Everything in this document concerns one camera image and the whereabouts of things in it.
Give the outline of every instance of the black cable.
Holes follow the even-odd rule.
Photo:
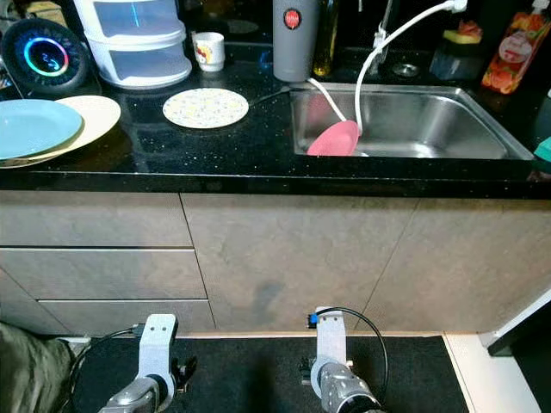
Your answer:
[[[382,354],[383,354],[384,361],[385,361],[385,376],[384,376],[384,379],[382,380],[382,386],[381,386],[381,389],[380,389],[379,395],[378,395],[379,397],[377,398],[380,401],[381,406],[382,406],[385,403],[385,397],[387,396],[388,354],[387,354],[387,347],[385,346],[385,342],[382,338],[381,332],[379,331],[379,329],[377,329],[375,324],[369,318],[365,317],[363,314],[361,314],[358,311],[351,310],[350,308],[346,308],[346,307],[324,308],[323,310],[316,311],[316,315],[321,316],[322,314],[326,314],[327,312],[331,312],[331,311],[347,312],[347,313],[349,313],[353,316],[356,316],[356,317],[360,318],[361,320],[365,321],[369,325],[369,327],[371,327],[371,330],[373,330],[373,332],[377,335],[377,338],[379,339],[379,343],[381,344],[381,350],[382,350]]]
[[[72,364],[71,372],[69,373],[69,394],[67,395],[67,399],[64,401],[63,405],[61,406],[60,411],[63,411],[69,403],[71,403],[74,406],[72,397],[73,397],[75,388],[77,387],[78,377],[80,376],[80,370],[81,370],[80,367],[81,367],[86,355],[90,351],[92,351],[94,348],[97,348],[97,346],[99,346],[100,344],[106,342],[107,340],[110,340],[110,339],[115,338],[117,336],[124,336],[125,334],[134,333],[134,329],[135,329],[135,327],[132,327],[130,329],[120,330],[120,331],[116,331],[114,333],[107,334],[106,336],[103,336],[102,338],[100,338],[97,342],[91,343],[89,347],[87,347],[85,350],[83,350],[77,356],[77,358],[75,359],[75,361]]]

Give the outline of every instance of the green fabric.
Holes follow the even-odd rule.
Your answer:
[[[59,412],[71,363],[61,341],[0,323],[0,413]]]

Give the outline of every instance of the glass bottle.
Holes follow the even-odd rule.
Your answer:
[[[337,38],[338,5],[340,0],[322,0],[318,38],[313,57],[313,72],[324,77],[331,73]]]

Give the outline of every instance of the green lid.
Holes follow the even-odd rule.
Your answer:
[[[538,146],[534,154],[544,161],[551,162],[551,138],[545,139]]]

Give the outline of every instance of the white wire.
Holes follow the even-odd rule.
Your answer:
[[[325,96],[325,99],[327,99],[327,101],[329,102],[329,104],[331,105],[332,109],[335,111],[335,113],[337,114],[338,118],[342,121],[342,122],[345,122],[346,121],[346,118],[344,117],[343,113],[339,110],[337,104],[335,103],[335,101],[333,101],[333,98],[329,95],[329,92],[327,92],[327,89],[324,88],[323,84],[321,84],[320,82],[318,82],[316,79],[313,79],[313,78],[309,78],[307,79],[309,83],[313,84],[316,88],[319,89],[319,91],[321,93],[324,94]]]
[[[363,78],[365,77],[366,72],[368,71],[369,67],[373,63],[375,56],[381,53],[383,49],[387,47],[391,41],[393,41],[398,36],[403,34],[408,28],[410,28],[414,24],[421,22],[425,17],[428,17],[429,15],[433,15],[438,11],[452,10],[454,8],[454,5],[455,5],[454,0],[448,0],[447,2],[440,3],[434,7],[431,7],[430,9],[425,10],[423,13],[416,15],[408,23],[404,24],[402,27],[398,28],[396,31],[390,34],[386,39],[382,41],[382,43],[380,43],[369,54],[368,58],[363,63],[362,70],[360,71],[360,75],[358,76],[358,80],[356,82],[356,93],[354,94],[354,109],[356,111],[356,123],[358,124],[358,128],[360,129],[360,136],[362,136],[362,133],[363,133],[362,111],[360,110],[360,90],[362,88]]]

